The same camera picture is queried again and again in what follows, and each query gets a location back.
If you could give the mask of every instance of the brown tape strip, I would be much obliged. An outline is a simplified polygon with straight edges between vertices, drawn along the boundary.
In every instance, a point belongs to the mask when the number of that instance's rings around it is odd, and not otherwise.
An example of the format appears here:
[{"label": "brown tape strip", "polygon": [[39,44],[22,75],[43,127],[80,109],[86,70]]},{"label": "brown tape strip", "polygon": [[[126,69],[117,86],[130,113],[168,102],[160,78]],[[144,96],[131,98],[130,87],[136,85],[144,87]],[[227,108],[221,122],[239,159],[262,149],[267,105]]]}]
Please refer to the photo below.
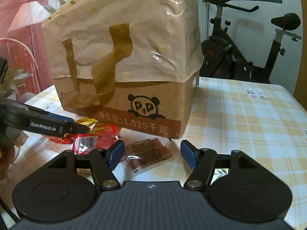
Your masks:
[{"label": "brown tape strip", "polygon": [[66,60],[73,80],[73,91],[68,91],[63,101],[63,107],[83,108],[95,103],[100,95],[111,92],[115,87],[115,65],[131,55],[133,45],[130,36],[129,23],[109,27],[113,41],[113,51],[95,62],[92,66],[92,77],[96,94],[80,93],[77,67],[71,39],[63,41],[66,49]]}]

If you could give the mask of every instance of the yellow checkered tablecloth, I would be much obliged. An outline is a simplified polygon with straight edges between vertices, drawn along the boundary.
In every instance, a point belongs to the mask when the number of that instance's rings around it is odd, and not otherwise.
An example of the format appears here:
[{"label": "yellow checkered tablecloth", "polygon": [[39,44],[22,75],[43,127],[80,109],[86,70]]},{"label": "yellow checkered tablecloth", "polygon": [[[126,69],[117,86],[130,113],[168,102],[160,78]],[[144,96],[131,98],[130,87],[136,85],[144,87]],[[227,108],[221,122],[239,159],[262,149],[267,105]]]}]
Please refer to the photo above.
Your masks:
[{"label": "yellow checkered tablecloth", "polygon": [[[74,119],[81,118],[63,111],[54,86],[27,103]],[[51,143],[39,134],[28,134],[29,139],[21,148],[16,166],[10,167],[9,180],[0,182],[1,198],[13,210],[11,194],[14,186],[63,150],[71,148],[70,145]],[[151,137],[128,129],[122,129],[120,134],[126,144]],[[292,190],[293,202],[285,221],[297,230],[306,228],[307,112],[283,87],[201,78],[182,139],[220,154],[240,149],[254,158]],[[179,147],[181,139],[173,142]],[[216,171],[214,177],[224,175],[224,172]],[[190,173],[179,157],[132,180],[179,180],[183,185]],[[120,182],[127,179],[121,164],[114,174]],[[7,225],[12,226],[8,215],[2,212],[2,216]]]}]

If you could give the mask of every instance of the barcode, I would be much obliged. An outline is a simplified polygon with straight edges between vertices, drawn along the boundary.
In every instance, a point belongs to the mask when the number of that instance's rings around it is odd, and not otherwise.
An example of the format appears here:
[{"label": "barcode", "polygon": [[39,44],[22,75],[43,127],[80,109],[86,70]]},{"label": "barcode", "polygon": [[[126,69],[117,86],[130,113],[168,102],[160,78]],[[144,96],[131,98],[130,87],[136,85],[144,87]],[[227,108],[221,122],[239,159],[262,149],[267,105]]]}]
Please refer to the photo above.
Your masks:
[{"label": "barcode", "polygon": [[75,149],[82,153],[84,151],[90,151],[97,143],[97,136],[78,137],[76,140]]}]

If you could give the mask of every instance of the hand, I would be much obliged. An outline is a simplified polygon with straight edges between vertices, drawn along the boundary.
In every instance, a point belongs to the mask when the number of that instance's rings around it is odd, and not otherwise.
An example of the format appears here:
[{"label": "hand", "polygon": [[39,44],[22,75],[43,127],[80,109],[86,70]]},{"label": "hand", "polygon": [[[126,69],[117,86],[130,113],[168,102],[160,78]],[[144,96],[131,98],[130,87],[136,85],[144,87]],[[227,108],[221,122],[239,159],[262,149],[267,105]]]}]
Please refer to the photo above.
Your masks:
[{"label": "hand", "polygon": [[15,147],[12,146],[2,153],[0,159],[0,180],[4,180],[7,176],[7,170],[15,157]]}]

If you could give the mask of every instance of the exercise bike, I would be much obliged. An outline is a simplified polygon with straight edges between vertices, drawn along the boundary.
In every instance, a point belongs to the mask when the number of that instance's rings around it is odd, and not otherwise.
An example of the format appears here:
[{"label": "exercise bike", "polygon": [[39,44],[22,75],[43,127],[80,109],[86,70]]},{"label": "exercise bike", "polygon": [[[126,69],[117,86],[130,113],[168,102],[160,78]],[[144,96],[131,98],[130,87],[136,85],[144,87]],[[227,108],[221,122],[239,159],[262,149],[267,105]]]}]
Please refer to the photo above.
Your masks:
[{"label": "exercise bike", "polygon": [[273,40],[271,50],[264,68],[256,67],[251,61],[247,61],[239,48],[227,34],[230,21],[225,21],[225,28],[221,27],[222,13],[224,7],[252,13],[259,9],[255,6],[252,9],[227,4],[231,0],[204,0],[215,4],[217,7],[216,17],[210,20],[213,24],[212,35],[209,39],[202,42],[202,52],[204,62],[200,69],[201,77],[214,77],[223,79],[234,79],[249,82],[270,83],[270,75],[274,68],[278,54],[284,56],[285,49],[281,47],[283,35],[292,37],[293,41],[301,40],[301,36],[289,31],[295,30],[300,26],[300,18],[295,13],[289,13],[283,17],[273,18],[271,23],[277,27],[276,36]]}]

